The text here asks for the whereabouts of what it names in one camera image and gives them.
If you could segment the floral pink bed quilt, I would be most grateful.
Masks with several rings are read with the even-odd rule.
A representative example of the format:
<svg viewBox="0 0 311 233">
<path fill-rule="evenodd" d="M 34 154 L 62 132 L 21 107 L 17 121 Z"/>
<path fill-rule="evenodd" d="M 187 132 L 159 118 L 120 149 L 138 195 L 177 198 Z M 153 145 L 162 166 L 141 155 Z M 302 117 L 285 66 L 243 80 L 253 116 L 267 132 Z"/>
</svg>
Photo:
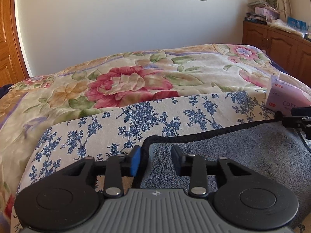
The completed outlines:
<svg viewBox="0 0 311 233">
<path fill-rule="evenodd" d="M 261 91 L 286 72 L 250 45 L 205 44 L 110 55 L 14 84 L 1 98 L 1 232 L 35 143 L 70 113 L 172 97 Z"/>
</svg>

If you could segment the blue floral white cloth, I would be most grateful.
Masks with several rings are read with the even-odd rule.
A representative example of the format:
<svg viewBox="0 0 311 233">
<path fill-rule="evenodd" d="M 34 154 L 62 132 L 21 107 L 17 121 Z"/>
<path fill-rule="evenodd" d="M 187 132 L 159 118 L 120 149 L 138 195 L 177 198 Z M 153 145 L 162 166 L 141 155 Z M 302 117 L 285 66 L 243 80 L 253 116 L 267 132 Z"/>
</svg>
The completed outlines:
<svg viewBox="0 0 311 233">
<path fill-rule="evenodd" d="M 190 135 L 270 120 L 273 116 L 265 107 L 265 94 L 261 91 L 172 97 L 70 113 L 39 137 L 18 190 L 83 157 L 102 161 L 126 154 L 152 135 Z"/>
</svg>

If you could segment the purple grey microfibre towel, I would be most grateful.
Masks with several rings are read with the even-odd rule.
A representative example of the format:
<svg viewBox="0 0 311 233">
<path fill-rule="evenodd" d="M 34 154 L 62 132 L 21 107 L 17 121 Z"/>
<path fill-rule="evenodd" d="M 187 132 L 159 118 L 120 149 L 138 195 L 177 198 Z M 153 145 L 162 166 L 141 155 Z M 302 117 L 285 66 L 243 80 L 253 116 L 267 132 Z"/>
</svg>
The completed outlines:
<svg viewBox="0 0 311 233">
<path fill-rule="evenodd" d="M 150 136 L 142 144 L 133 188 L 188 190 L 190 178 L 175 172 L 173 145 L 206 160 L 227 157 L 289 188 L 299 201 L 291 228 L 310 214 L 310 141 L 301 130 L 271 119 L 177 137 Z"/>
</svg>

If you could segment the pink cotton tissue pack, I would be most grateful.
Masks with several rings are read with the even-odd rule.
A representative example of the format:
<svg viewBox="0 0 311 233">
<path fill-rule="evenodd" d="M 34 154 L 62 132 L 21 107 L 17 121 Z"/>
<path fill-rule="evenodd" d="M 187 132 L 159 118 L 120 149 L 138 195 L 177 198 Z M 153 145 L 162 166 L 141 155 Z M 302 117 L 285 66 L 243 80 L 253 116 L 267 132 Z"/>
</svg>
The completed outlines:
<svg viewBox="0 0 311 233">
<path fill-rule="evenodd" d="M 292 108 L 309 106 L 309 86 L 283 72 L 270 77 L 265 97 L 266 108 L 291 116 Z"/>
</svg>

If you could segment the clear plastic bag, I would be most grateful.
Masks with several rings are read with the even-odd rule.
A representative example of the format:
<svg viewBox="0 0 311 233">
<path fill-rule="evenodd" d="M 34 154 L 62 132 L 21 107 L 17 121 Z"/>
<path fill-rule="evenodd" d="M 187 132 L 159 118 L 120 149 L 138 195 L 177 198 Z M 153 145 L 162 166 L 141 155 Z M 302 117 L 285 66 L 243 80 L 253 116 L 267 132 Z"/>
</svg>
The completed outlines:
<svg viewBox="0 0 311 233">
<path fill-rule="evenodd" d="M 267 22 L 267 25 L 272 28 L 276 28 L 278 30 L 282 30 L 284 32 L 295 34 L 301 38 L 305 38 L 305 33 L 292 28 L 287 23 L 283 22 L 281 19 L 273 19 L 271 22 Z"/>
</svg>

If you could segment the dark navy bed sheet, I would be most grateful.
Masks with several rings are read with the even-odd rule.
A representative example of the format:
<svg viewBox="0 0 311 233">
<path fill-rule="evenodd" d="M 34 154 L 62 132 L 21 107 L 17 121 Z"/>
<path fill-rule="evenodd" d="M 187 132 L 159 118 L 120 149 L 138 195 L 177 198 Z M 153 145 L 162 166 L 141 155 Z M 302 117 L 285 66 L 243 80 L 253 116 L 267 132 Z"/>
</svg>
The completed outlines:
<svg viewBox="0 0 311 233">
<path fill-rule="evenodd" d="M 7 84 L 0 88 L 0 99 L 4 97 L 10 91 L 10 88 L 12 86 L 13 86 L 12 84 Z"/>
</svg>

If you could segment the wooden room door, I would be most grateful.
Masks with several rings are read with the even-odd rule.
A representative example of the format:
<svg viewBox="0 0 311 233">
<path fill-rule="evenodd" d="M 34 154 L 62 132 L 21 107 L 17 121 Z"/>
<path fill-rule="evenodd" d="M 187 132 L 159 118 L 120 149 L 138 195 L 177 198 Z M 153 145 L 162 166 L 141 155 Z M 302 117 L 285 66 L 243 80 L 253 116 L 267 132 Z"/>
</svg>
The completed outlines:
<svg viewBox="0 0 311 233">
<path fill-rule="evenodd" d="M 29 77 L 17 32 L 15 0 L 1 0 L 1 86 Z"/>
</svg>

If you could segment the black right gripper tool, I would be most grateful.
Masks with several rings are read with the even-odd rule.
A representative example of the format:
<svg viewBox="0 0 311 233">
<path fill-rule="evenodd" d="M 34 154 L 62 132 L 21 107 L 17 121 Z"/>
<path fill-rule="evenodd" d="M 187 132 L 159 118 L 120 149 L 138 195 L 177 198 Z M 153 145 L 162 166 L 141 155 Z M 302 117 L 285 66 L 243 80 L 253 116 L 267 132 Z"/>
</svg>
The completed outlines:
<svg viewBox="0 0 311 233">
<path fill-rule="evenodd" d="M 287 128 L 300 128 L 310 140 L 311 107 L 295 107 L 290 111 L 291 116 L 283 117 L 282 124 Z"/>
</svg>

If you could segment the brown wooden cabinet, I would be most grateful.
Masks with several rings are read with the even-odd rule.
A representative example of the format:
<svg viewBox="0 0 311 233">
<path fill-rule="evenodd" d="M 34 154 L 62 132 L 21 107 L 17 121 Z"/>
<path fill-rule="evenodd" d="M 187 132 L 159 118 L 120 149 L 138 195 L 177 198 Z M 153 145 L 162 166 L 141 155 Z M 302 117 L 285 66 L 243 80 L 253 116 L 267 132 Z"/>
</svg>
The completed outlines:
<svg viewBox="0 0 311 233">
<path fill-rule="evenodd" d="M 310 42 L 263 24 L 243 22 L 242 43 L 264 50 L 267 56 L 293 77 L 310 86 Z"/>
</svg>

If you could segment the stack of books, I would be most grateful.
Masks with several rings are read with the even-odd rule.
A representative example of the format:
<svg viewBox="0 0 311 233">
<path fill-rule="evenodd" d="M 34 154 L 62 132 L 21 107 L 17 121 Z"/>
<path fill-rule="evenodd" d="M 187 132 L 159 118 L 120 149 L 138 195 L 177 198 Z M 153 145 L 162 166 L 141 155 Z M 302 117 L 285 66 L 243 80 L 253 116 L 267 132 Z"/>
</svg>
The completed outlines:
<svg viewBox="0 0 311 233">
<path fill-rule="evenodd" d="M 258 15 L 256 13 L 247 12 L 245 16 L 246 22 L 256 23 L 256 24 L 267 24 L 266 16 Z"/>
</svg>

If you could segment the blue packet on cabinet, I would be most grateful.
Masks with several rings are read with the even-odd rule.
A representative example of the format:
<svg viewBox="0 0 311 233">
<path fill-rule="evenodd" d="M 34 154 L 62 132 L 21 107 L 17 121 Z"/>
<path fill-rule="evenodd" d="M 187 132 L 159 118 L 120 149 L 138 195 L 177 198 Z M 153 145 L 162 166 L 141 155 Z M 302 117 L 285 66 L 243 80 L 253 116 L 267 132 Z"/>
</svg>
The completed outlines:
<svg viewBox="0 0 311 233">
<path fill-rule="evenodd" d="M 300 31 L 306 31 L 306 23 L 304 21 L 297 20 L 293 17 L 288 17 L 287 24 L 290 27 L 298 29 Z"/>
</svg>

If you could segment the pink box on cabinet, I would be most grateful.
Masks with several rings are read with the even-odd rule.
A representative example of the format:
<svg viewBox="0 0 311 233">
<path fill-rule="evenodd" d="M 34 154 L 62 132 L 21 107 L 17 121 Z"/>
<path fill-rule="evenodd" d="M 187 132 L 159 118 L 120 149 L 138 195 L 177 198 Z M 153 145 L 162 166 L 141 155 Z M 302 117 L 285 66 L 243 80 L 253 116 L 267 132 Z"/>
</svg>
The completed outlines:
<svg viewBox="0 0 311 233">
<path fill-rule="evenodd" d="M 280 19 L 279 12 L 274 8 L 270 7 L 255 7 L 255 13 L 258 15 L 263 15 L 266 17 L 268 22 L 272 22 L 272 20 Z"/>
</svg>

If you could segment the patterned beige curtain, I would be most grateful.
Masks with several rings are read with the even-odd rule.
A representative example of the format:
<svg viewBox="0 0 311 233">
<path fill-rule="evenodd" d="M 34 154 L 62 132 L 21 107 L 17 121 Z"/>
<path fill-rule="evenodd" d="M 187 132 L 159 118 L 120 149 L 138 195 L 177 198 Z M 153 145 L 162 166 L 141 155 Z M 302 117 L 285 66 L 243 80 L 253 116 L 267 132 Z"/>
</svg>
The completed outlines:
<svg viewBox="0 0 311 233">
<path fill-rule="evenodd" d="M 277 2 L 280 18 L 286 22 L 288 17 L 292 16 L 292 7 L 290 0 L 277 0 Z"/>
</svg>

